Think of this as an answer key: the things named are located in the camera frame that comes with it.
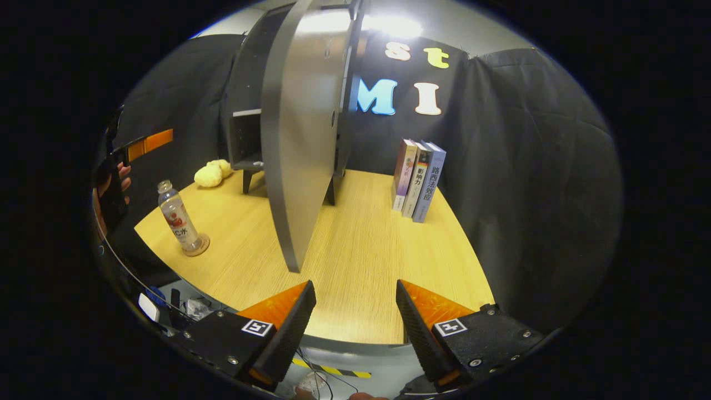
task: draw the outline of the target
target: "cutout letter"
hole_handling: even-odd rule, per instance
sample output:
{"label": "cutout letter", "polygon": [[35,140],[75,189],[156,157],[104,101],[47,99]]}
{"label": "cutout letter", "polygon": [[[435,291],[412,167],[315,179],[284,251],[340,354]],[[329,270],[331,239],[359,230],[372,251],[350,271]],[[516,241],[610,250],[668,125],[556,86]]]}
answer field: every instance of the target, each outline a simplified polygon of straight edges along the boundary
{"label": "cutout letter", "polygon": [[427,53],[427,62],[434,65],[437,68],[449,68],[449,64],[443,63],[443,58],[449,58],[449,54],[442,53],[442,49],[437,47],[426,48],[424,50]]}
{"label": "cutout letter", "polygon": [[373,89],[368,90],[363,80],[358,86],[358,105],[363,112],[367,112],[373,102],[373,112],[381,115],[395,114],[392,108],[392,91],[397,86],[397,82],[391,79],[381,79],[373,85]]}
{"label": "cutout letter", "polygon": [[410,59],[410,47],[398,42],[388,42],[385,47],[385,55],[395,60],[407,61]]}
{"label": "cutout letter", "polygon": [[415,107],[415,112],[423,115],[440,115],[442,110],[437,107],[437,97],[434,91],[439,89],[439,86],[434,83],[415,83],[415,87],[419,92],[419,105]]}

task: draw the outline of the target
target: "blue book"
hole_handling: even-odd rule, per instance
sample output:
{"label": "blue book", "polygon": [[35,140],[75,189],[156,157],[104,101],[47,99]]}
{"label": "blue book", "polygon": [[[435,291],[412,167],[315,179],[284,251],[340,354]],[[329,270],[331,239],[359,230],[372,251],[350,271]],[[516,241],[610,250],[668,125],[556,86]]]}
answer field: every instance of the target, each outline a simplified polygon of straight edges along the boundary
{"label": "blue book", "polygon": [[414,222],[424,222],[424,216],[427,215],[429,205],[432,203],[432,197],[434,197],[434,191],[437,189],[439,176],[442,174],[444,157],[447,155],[447,152],[432,142],[425,143],[422,141],[422,144],[432,149],[432,160],[429,162],[429,168],[427,168],[427,173],[424,176],[424,183],[419,193],[419,198],[417,199],[415,212],[412,213],[412,220]]}

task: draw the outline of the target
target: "yellow sponge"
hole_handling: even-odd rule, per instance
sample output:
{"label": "yellow sponge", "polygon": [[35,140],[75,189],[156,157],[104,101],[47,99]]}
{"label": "yellow sponge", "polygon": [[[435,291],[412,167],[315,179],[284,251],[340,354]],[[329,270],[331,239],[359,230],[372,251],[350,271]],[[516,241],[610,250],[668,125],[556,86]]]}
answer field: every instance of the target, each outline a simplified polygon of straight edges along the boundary
{"label": "yellow sponge", "polygon": [[214,187],[222,181],[223,172],[217,165],[206,165],[200,168],[194,176],[195,183],[203,187]]}
{"label": "yellow sponge", "polygon": [[230,174],[232,174],[232,167],[226,159],[216,159],[214,161],[210,161],[208,165],[217,165],[218,167],[220,167],[223,172],[223,178],[226,178],[230,176]]}

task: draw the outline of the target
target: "book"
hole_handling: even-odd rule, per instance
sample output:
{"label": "book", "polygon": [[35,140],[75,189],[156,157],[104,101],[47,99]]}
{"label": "book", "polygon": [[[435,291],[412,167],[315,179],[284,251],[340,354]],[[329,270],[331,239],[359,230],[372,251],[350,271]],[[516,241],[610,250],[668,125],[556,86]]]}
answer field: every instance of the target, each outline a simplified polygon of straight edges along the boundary
{"label": "book", "polygon": [[402,205],[402,216],[405,218],[412,217],[412,213],[415,211],[415,205],[417,204],[419,193],[421,192],[422,184],[424,183],[424,176],[427,173],[429,159],[432,157],[432,150],[430,148],[425,147],[420,143],[415,144],[417,145],[415,170],[412,172],[410,188],[407,190],[405,203]]}
{"label": "book", "polygon": [[432,150],[432,158],[429,161],[429,168],[424,176],[424,188],[419,193],[415,212],[412,213],[414,222],[424,222],[424,217],[427,215],[429,205],[432,203],[434,191],[437,190],[437,182],[442,175],[442,167],[444,166],[444,158],[447,155],[443,149],[440,149],[432,142],[422,142],[427,148]]}
{"label": "book", "polygon": [[400,153],[397,154],[395,173],[392,176],[392,209],[402,210],[407,188],[410,185],[412,168],[415,165],[417,145],[412,140],[403,139],[400,143]]}

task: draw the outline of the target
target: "yellow and black caution tape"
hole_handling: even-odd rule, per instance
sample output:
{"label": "yellow and black caution tape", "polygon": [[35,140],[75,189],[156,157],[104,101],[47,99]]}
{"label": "yellow and black caution tape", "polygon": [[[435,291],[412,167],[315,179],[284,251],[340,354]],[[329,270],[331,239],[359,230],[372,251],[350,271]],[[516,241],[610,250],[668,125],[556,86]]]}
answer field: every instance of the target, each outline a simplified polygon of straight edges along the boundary
{"label": "yellow and black caution tape", "polygon": [[[309,369],[311,368],[303,359],[293,358],[292,362],[296,365],[299,365],[300,367],[309,368]],[[314,368],[314,371],[325,371],[325,372],[328,372],[329,374],[341,375],[344,377],[356,377],[356,378],[370,379],[370,372],[348,371],[347,369],[327,367],[325,365],[318,365],[318,364],[313,364],[313,363],[311,363],[311,366]]]}

